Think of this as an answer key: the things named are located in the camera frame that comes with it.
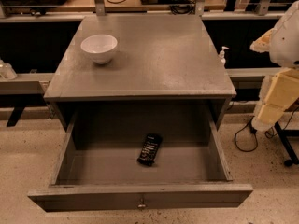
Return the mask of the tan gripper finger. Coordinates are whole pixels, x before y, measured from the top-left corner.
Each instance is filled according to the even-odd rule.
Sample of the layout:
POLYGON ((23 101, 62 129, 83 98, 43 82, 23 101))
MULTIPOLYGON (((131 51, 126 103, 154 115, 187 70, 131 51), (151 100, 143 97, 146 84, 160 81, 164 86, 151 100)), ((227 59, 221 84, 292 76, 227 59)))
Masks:
POLYGON ((273 127, 299 99, 299 70, 284 68, 274 76, 266 76, 259 98, 251 124, 255 130, 263 132, 273 127))
POLYGON ((265 32, 258 39, 253 41, 249 48, 252 51, 255 51, 255 52, 258 52, 258 53, 269 52, 270 48, 271 48, 273 33, 274 33, 274 29, 269 29, 267 32, 265 32))

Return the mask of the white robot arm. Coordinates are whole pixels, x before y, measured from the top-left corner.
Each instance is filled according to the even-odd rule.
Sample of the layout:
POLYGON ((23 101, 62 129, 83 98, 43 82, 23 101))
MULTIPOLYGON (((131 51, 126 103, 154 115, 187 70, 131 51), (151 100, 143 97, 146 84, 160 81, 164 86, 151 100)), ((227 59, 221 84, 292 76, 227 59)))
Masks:
POLYGON ((275 26, 255 40, 250 49, 268 52, 270 61, 281 69, 266 76, 251 124, 267 131, 299 98, 299 1, 294 2, 275 26))

